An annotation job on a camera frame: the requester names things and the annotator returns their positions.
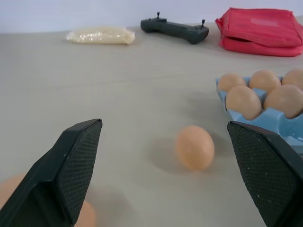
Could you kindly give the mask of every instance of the plastic bag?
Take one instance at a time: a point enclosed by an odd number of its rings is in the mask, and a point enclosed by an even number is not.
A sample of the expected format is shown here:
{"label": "plastic bag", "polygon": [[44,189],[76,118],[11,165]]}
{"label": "plastic bag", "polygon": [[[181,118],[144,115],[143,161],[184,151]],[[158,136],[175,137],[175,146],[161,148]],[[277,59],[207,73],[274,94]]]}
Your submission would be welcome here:
{"label": "plastic bag", "polygon": [[69,32],[66,39],[80,44],[131,44],[135,35],[125,28],[96,27]]}

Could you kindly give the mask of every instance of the egg carton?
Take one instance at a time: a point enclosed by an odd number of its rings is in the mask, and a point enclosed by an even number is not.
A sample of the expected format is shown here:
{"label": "egg carton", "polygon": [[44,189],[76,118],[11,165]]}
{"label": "egg carton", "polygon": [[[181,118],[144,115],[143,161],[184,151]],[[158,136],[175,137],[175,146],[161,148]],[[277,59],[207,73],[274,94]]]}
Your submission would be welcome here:
{"label": "egg carton", "polygon": [[[244,79],[247,85],[249,85],[250,77],[244,77]],[[267,92],[258,88],[253,88],[252,90],[256,92],[263,106]],[[246,120],[241,113],[226,109],[225,100],[227,92],[218,91],[217,89],[217,93],[223,102],[224,111],[231,121],[251,124],[273,131],[280,135],[299,155],[303,155],[303,114],[293,119],[287,119],[283,112],[273,108],[267,108],[266,110],[262,109],[262,113],[257,118]]]}

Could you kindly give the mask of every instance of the black game controller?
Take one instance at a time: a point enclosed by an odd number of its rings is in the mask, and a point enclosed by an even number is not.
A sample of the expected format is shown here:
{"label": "black game controller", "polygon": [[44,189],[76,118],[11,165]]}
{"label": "black game controller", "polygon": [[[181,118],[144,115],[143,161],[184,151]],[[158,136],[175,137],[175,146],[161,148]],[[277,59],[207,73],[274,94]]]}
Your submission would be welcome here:
{"label": "black game controller", "polygon": [[157,18],[150,18],[141,21],[141,29],[143,31],[146,33],[160,32],[170,36],[179,37],[189,41],[190,44],[198,44],[208,36],[209,29],[204,27],[205,20],[202,20],[202,25],[189,26],[167,22],[166,19],[159,18],[160,12],[157,14]]}

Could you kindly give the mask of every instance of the red folded bag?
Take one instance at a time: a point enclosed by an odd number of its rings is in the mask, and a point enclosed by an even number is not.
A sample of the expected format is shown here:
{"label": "red folded bag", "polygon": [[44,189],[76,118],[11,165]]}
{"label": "red folded bag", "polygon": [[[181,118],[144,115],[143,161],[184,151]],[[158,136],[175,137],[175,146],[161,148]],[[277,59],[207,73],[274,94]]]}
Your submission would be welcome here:
{"label": "red folded bag", "polygon": [[287,10],[230,8],[216,23],[229,51],[284,57],[303,51],[303,26]]}

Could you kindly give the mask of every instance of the egg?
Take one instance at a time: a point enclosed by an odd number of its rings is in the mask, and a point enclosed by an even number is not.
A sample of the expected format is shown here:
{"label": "egg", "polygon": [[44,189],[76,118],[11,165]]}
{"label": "egg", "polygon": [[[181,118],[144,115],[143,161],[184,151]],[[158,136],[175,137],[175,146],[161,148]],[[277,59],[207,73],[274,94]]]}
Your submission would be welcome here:
{"label": "egg", "polygon": [[217,89],[228,92],[235,86],[247,86],[245,79],[236,73],[226,73],[220,78]]}
{"label": "egg", "polygon": [[303,69],[290,70],[283,78],[282,85],[291,84],[303,89]]}
{"label": "egg", "polygon": [[259,70],[250,78],[250,88],[259,88],[268,94],[279,86],[281,86],[280,78],[270,70]]}
{"label": "egg", "polygon": [[258,117],[262,110],[258,95],[249,87],[244,86],[231,89],[227,93],[225,104],[226,109],[241,113],[246,120]]}
{"label": "egg", "polygon": [[[0,209],[4,206],[15,189],[23,180],[25,174],[16,175],[0,183]],[[86,201],[83,202],[80,215],[74,227],[96,227],[97,215],[94,208]]]}
{"label": "egg", "polygon": [[282,111],[286,118],[294,118],[303,110],[303,91],[295,85],[282,85],[273,90],[264,101],[264,109]]}
{"label": "egg", "polygon": [[207,169],[214,158],[214,142],[206,130],[188,126],[176,141],[176,153],[181,164],[192,171]]}

